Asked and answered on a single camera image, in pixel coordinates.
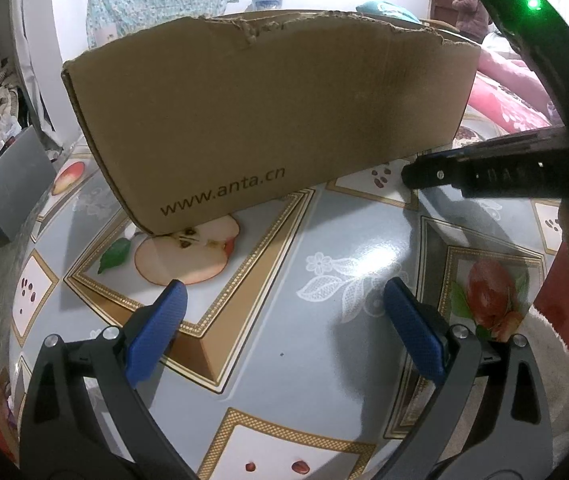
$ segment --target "plastic bag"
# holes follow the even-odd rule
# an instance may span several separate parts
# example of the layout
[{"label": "plastic bag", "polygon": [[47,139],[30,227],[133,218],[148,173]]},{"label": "plastic bag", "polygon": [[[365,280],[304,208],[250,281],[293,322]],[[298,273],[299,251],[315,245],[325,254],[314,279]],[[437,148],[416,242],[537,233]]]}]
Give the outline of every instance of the plastic bag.
[{"label": "plastic bag", "polygon": [[272,9],[282,9],[282,0],[251,0],[251,4],[247,7],[245,12]]},{"label": "plastic bag", "polygon": [[389,2],[366,2],[357,6],[356,10],[365,14],[378,14],[379,16],[389,16],[390,18],[397,18],[406,22],[420,23],[420,20],[410,10]]},{"label": "plastic bag", "polygon": [[22,126],[18,123],[18,118],[13,115],[0,116],[0,141],[7,142],[9,137],[17,137],[22,131]]}]

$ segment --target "gray box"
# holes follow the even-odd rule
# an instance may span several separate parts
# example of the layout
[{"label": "gray box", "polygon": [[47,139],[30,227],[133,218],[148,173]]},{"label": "gray box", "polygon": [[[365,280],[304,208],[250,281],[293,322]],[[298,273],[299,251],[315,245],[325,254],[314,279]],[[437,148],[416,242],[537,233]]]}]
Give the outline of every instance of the gray box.
[{"label": "gray box", "polygon": [[0,235],[13,240],[56,172],[32,126],[0,157]]}]

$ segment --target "pink blanket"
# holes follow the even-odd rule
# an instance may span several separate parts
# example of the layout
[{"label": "pink blanket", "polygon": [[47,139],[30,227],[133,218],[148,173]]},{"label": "pink blanket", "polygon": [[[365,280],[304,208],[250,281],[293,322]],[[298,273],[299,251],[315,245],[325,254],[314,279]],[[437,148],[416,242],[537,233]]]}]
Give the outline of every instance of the pink blanket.
[{"label": "pink blanket", "polygon": [[476,73],[469,106],[484,114],[508,133],[550,126],[547,117],[493,79]]},{"label": "pink blanket", "polygon": [[534,110],[547,115],[549,94],[536,74],[524,63],[516,64],[496,52],[483,48],[478,63],[478,72],[482,72],[502,86],[509,88]]}]

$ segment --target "green led light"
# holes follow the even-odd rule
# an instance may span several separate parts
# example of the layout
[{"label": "green led light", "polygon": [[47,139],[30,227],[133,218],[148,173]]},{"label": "green led light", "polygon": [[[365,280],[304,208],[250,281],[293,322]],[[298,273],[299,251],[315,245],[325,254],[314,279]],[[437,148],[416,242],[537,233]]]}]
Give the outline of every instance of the green led light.
[{"label": "green led light", "polygon": [[542,1],[540,0],[527,0],[527,7],[531,10],[540,10],[542,9]]}]

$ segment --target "printed apple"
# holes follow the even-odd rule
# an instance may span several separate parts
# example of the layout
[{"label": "printed apple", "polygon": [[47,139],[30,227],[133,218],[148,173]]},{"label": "printed apple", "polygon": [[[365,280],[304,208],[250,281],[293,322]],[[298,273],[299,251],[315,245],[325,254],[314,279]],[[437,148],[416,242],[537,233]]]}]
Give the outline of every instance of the printed apple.
[{"label": "printed apple", "polygon": [[78,161],[74,162],[69,166],[66,170],[64,170],[58,178],[55,179],[53,183],[53,190],[51,194],[53,196],[59,195],[60,193],[64,193],[69,187],[73,186],[82,176],[84,173],[85,164],[84,162]]},{"label": "printed apple", "polygon": [[496,260],[478,260],[469,271],[467,303],[473,319],[492,329],[516,305],[516,285],[507,270]]},{"label": "printed apple", "polygon": [[492,338],[498,342],[506,343],[516,333],[523,319],[523,315],[516,310],[508,312],[491,331]]},{"label": "printed apple", "polygon": [[172,236],[179,241],[186,240],[197,245],[219,244],[227,253],[227,257],[230,257],[239,234],[238,222],[232,216],[226,215],[196,227],[189,227]]},{"label": "printed apple", "polygon": [[148,238],[135,251],[135,267],[148,282],[171,280],[193,285],[217,276],[227,266],[240,227],[226,216],[170,236]]}]

